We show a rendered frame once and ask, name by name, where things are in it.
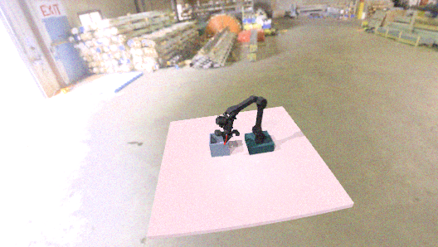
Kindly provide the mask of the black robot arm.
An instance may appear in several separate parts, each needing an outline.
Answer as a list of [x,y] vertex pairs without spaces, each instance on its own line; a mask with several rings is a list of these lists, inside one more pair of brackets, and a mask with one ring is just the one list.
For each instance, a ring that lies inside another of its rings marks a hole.
[[229,107],[226,110],[226,112],[223,114],[223,116],[217,115],[216,125],[219,125],[219,127],[221,127],[222,129],[225,128],[225,124],[228,126],[232,126],[234,123],[234,119],[237,119],[236,116],[239,114],[239,112],[254,102],[256,103],[258,109],[257,109],[255,126],[252,127],[252,132],[255,134],[256,144],[264,143],[265,134],[263,133],[263,129],[261,125],[262,125],[263,114],[267,104],[267,100],[264,99],[262,96],[258,97],[251,95],[248,99],[245,99],[241,103]]

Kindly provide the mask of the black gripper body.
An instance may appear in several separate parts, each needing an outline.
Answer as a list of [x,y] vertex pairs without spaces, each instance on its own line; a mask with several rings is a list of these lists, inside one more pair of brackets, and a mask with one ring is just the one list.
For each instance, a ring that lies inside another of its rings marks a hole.
[[228,126],[225,124],[225,128],[223,129],[224,131],[221,131],[220,129],[216,129],[214,133],[216,136],[226,136],[226,134],[229,134],[230,136],[232,136],[233,134],[235,134],[236,136],[240,136],[239,131],[237,129],[233,129],[232,126]]

